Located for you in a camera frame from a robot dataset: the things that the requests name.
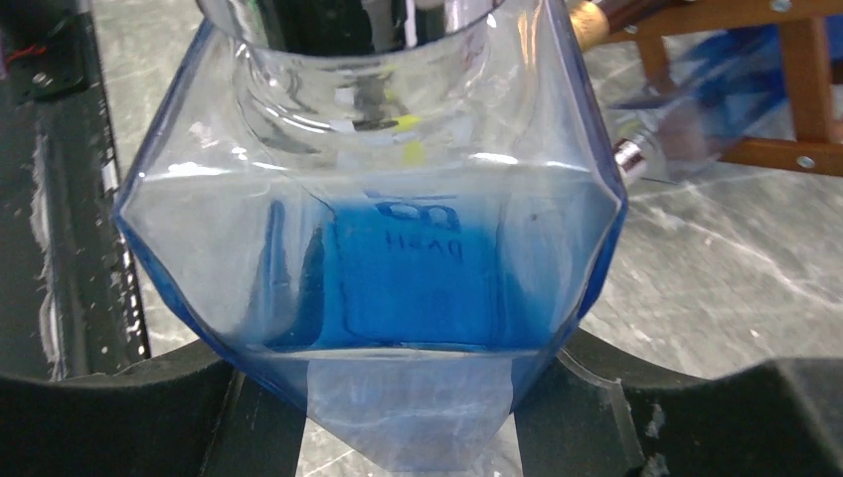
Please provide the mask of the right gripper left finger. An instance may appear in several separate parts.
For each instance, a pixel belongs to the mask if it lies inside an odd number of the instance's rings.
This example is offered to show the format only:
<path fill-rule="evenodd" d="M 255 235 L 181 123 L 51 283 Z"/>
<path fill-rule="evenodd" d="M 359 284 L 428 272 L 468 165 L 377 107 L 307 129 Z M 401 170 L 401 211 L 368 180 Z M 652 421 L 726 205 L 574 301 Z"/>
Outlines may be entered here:
<path fill-rule="evenodd" d="M 292 476 L 304 426 L 199 342 L 114 376 L 1 380 L 5 476 Z"/>

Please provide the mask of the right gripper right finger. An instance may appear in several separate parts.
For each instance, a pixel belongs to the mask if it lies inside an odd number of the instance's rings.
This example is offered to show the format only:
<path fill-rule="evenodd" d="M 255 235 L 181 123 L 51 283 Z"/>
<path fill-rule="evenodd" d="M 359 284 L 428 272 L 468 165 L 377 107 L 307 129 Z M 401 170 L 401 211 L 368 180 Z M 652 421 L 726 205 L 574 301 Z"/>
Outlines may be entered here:
<path fill-rule="evenodd" d="M 780 358 L 715 380 L 581 331 L 515 414 L 527 476 L 838 476 L 842 363 Z"/>

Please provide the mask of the blue glass bottle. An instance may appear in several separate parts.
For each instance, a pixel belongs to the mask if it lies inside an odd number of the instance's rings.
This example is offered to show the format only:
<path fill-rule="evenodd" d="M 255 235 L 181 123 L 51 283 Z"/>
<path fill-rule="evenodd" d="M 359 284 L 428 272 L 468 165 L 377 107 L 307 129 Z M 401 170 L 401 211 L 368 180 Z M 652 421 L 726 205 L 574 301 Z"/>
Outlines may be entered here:
<path fill-rule="evenodd" d="M 786 102 L 773 25 L 725 30 L 606 109 L 631 180 L 678 183 L 720 160 Z"/>
<path fill-rule="evenodd" d="M 458 470 L 627 210 L 561 1 L 203 1 L 116 221 L 212 349 L 389 470 Z"/>

